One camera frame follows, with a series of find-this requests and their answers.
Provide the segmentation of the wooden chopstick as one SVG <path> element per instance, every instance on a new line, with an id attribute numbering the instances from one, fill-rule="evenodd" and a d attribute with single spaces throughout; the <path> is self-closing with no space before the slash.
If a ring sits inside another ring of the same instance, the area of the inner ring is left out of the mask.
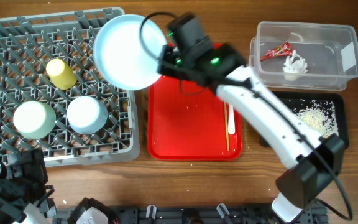
<path id="1" fill-rule="evenodd" d="M 227 113 L 227 104 L 226 102 L 224 102 L 223 105 L 224 108 L 224 126 L 225 126 L 225 133 L 226 133 L 226 146 L 227 146 L 227 151 L 230 151 L 230 144 L 229 144 L 229 133 L 228 133 L 228 113 Z"/>

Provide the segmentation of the white plastic fork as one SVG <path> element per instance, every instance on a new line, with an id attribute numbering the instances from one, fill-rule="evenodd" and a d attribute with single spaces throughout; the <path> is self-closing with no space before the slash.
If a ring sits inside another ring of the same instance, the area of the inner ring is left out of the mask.
<path id="1" fill-rule="evenodd" d="M 234 119 L 234 108 L 232 105 L 229 105 L 229 113 L 228 113 L 228 123 L 227 123 L 228 133 L 230 135 L 235 134 L 235 119 Z"/>

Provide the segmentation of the red snack wrapper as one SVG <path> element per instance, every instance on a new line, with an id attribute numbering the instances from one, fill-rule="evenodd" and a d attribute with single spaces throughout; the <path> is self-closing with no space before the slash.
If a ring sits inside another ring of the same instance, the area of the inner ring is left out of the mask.
<path id="1" fill-rule="evenodd" d="M 286 41 L 282 45 L 268 50 L 261 58 L 260 61 L 276 58 L 276 57 L 286 57 L 291 56 L 295 49 L 292 45 Z"/>

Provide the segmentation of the light blue plate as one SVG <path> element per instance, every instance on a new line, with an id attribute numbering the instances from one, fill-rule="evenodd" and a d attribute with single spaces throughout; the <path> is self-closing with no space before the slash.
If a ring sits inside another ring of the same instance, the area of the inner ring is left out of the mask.
<path id="1" fill-rule="evenodd" d="M 141 46 L 139 29 L 146 47 L 158 56 L 167 40 L 157 24 L 143 16 L 127 14 L 102 26 L 93 45 L 93 58 L 103 78 L 123 90 L 141 90 L 159 78 L 158 61 Z"/>

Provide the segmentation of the white napkin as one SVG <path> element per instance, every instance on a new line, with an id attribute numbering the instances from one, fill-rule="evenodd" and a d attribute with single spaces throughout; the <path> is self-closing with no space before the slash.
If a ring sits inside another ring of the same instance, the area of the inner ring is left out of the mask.
<path id="1" fill-rule="evenodd" d="M 299 78 L 298 74 L 305 74 L 308 70 L 308 64 L 306 60 L 297 54 L 296 50 L 292 52 L 290 56 L 286 57 L 285 63 L 283 64 L 284 77 L 288 81 L 295 81 Z"/>

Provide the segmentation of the light blue bowl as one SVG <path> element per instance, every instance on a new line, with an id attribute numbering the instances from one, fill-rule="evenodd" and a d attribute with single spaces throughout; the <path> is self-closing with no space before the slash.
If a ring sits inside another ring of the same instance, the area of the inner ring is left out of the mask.
<path id="1" fill-rule="evenodd" d="M 67 120 L 72 130 L 80 134 L 98 132 L 106 123 L 108 111 L 99 100 L 90 96 L 74 99 L 67 108 Z"/>

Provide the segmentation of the yellow cup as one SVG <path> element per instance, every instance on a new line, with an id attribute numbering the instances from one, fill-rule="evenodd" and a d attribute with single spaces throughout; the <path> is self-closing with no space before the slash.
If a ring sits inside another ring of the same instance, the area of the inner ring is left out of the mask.
<path id="1" fill-rule="evenodd" d="M 67 90 L 76 84 L 74 71 L 63 60 L 52 59 L 46 66 L 52 83 L 61 90 Z"/>

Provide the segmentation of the green bowl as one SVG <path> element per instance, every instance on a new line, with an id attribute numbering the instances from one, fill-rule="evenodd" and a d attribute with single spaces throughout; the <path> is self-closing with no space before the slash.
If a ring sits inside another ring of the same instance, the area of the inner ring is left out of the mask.
<path id="1" fill-rule="evenodd" d="M 26 101 L 14 112 L 13 122 L 18 132 L 27 139 L 42 139 L 55 126 L 54 109 L 38 101 Z"/>

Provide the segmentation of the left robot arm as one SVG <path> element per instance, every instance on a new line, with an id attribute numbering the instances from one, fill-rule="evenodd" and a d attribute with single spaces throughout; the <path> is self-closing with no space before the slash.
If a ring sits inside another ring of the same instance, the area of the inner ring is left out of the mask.
<path id="1" fill-rule="evenodd" d="M 0 223 L 48 223 L 57 214 L 41 149 L 0 160 Z"/>

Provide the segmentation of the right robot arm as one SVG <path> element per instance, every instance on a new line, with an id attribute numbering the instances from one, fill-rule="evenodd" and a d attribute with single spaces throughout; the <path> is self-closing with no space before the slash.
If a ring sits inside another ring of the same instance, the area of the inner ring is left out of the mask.
<path id="1" fill-rule="evenodd" d="M 194 55 L 164 45 L 157 60 L 162 75 L 208 87 L 233 106 L 275 151 L 286 167 L 276 180 L 279 194 L 272 203 L 281 221 L 294 222 L 331 182 L 347 198 L 338 179 L 344 157 L 342 139 L 335 134 L 324 138 L 300 121 L 229 44 Z"/>

